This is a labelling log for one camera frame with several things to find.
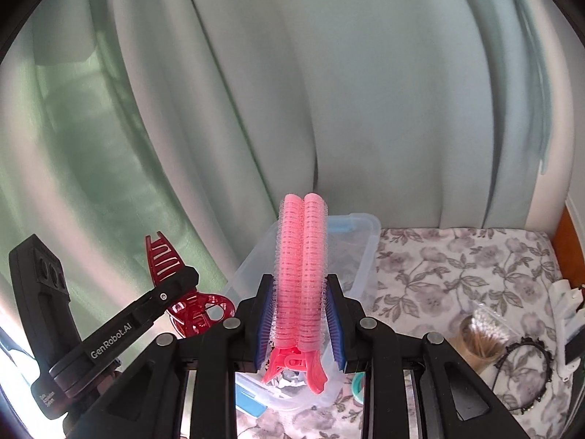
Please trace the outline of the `bag of cotton swabs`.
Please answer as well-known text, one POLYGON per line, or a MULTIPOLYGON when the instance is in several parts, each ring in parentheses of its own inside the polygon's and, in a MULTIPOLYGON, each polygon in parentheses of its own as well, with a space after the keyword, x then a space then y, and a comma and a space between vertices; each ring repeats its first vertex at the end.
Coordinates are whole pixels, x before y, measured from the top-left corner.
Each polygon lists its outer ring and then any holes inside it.
POLYGON ((521 338, 521 334, 489 306, 475 302, 468 326, 470 350, 480 358, 501 355, 504 349, 521 338))

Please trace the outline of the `red hair claw clip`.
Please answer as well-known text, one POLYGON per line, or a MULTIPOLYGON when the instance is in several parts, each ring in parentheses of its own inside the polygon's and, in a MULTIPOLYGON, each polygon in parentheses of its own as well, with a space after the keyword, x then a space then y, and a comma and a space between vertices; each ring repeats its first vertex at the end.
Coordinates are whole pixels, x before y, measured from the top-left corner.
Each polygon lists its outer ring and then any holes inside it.
MULTIPOLYGON (((156 239, 150 235, 145 237, 147 262, 154 286, 188 267, 167 237, 161 231, 156 234, 156 239)), ((195 286, 167 308, 167 312, 177 334, 188 338, 202 335, 212 326, 233 317, 236 308, 226 296, 200 292, 195 286)))

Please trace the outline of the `black jewelled headband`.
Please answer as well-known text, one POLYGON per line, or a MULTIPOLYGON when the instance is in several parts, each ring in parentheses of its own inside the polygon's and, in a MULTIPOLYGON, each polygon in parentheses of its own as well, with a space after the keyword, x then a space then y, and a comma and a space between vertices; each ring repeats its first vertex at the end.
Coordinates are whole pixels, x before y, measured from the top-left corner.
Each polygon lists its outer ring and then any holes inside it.
POLYGON ((524 414, 540 402, 553 373, 553 354, 539 338, 521 337, 495 362, 491 390, 512 414, 524 414))

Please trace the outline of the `clear plastic storage box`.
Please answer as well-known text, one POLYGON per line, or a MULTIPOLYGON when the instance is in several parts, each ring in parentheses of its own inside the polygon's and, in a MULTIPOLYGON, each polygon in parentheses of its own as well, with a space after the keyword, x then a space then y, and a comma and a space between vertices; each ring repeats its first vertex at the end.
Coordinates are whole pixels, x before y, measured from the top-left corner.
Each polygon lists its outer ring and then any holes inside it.
MULTIPOLYGON (((364 310, 373 307, 377 292, 375 266, 381 225, 370 214, 349 214, 328 218, 328 270, 336 274, 344 295, 361 302, 364 310)), ((278 225, 266 234, 243 260, 222 294, 234 304, 256 294, 264 274, 275 266, 278 225)), ((263 383, 263 373, 238 374, 235 377, 236 406, 253 417, 270 408, 296 413, 308 407, 327 407, 342 389, 344 374, 333 358, 328 336, 323 337, 321 363, 327 376, 323 393, 315 394, 306 385, 303 373, 285 371, 271 383, 263 383)))

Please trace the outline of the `pink hair roller clip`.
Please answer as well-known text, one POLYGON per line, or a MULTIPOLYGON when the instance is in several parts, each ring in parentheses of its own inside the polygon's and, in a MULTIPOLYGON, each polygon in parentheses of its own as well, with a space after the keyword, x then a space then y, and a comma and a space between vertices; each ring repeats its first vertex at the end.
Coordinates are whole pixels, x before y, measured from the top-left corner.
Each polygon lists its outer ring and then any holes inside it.
POLYGON ((288 194, 280 207, 273 349, 263 382, 284 371, 303 373, 312 393, 328 381, 321 363, 327 276, 327 205, 311 192, 288 194))

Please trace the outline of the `white power strip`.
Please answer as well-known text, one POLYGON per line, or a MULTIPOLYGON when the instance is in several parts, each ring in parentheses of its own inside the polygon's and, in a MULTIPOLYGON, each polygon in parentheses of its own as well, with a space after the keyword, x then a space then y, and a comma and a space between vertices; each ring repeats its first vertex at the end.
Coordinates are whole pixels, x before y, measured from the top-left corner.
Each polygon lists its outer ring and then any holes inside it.
POLYGON ((548 289, 548 297, 556 336, 556 372, 567 382, 580 364, 578 359, 568 359, 566 346, 584 327, 584 314, 577 312, 584 297, 582 290, 572 288, 567 279, 554 282, 548 289))

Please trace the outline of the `green curtain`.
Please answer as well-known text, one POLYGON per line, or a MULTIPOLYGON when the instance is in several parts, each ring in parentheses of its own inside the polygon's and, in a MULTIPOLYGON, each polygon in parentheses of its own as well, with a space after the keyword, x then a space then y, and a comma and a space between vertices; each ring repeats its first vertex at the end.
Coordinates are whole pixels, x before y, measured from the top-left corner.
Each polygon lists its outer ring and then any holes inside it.
POLYGON ((386 227, 521 227, 548 168, 528 0, 42 0, 1 64, 1 250, 38 235, 82 335, 162 231, 222 288, 289 193, 386 227))

